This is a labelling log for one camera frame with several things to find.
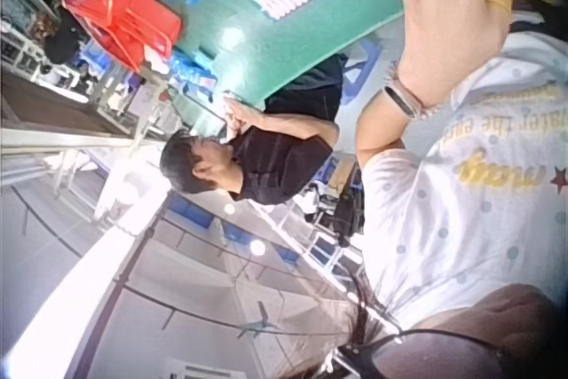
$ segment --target white t-shirt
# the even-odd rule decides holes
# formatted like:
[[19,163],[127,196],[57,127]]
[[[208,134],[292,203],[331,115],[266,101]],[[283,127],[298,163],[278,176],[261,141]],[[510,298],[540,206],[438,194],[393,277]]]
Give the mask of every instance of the white t-shirt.
[[402,328],[531,284],[568,289],[568,45],[509,35],[453,93],[424,159],[405,150],[363,170],[365,265]]

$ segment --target green tabletop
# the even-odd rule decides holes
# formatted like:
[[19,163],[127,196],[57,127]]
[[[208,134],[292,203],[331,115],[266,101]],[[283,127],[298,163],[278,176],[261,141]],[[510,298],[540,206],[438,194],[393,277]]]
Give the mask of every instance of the green tabletop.
[[[234,91],[260,105],[284,84],[400,11],[399,0],[313,0],[274,21],[252,0],[201,0],[182,11],[185,31],[177,46],[188,53],[201,47],[216,55],[213,69],[219,91]],[[217,94],[212,108],[219,112],[218,98]],[[194,109],[191,101],[180,96],[174,102],[181,115],[195,121],[194,112],[188,111]]]

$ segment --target red star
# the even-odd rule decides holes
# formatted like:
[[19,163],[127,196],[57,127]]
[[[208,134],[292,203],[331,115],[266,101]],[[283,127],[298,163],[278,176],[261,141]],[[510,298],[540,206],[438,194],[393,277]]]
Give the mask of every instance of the red star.
[[558,193],[562,192],[562,188],[568,186],[568,180],[566,180],[566,169],[560,170],[559,168],[554,168],[556,172],[556,177],[550,181],[550,184],[554,184],[558,188]]

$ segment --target hand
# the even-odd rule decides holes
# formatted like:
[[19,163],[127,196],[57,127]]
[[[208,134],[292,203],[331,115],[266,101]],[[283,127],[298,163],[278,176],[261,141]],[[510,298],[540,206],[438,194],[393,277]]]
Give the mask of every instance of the hand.
[[241,123],[248,123],[251,126],[261,127],[263,113],[256,108],[245,106],[237,99],[225,98],[225,105],[228,114],[233,116],[233,120],[238,120]]
[[227,123],[227,128],[232,130],[233,132],[237,132],[242,127],[242,122],[237,119],[233,113],[225,112],[225,121]]
[[398,77],[425,107],[445,101],[468,75],[499,53],[512,0],[402,0],[406,46]]

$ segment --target wristwatch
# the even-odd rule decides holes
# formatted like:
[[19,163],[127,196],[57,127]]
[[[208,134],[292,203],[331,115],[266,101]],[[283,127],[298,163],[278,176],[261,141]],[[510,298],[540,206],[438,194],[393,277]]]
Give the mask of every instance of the wristwatch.
[[393,62],[389,68],[389,73],[383,86],[384,93],[411,122],[432,117],[439,110],[439,107],[424,108],[422,102],[398,79],[397,66],[398,64]]

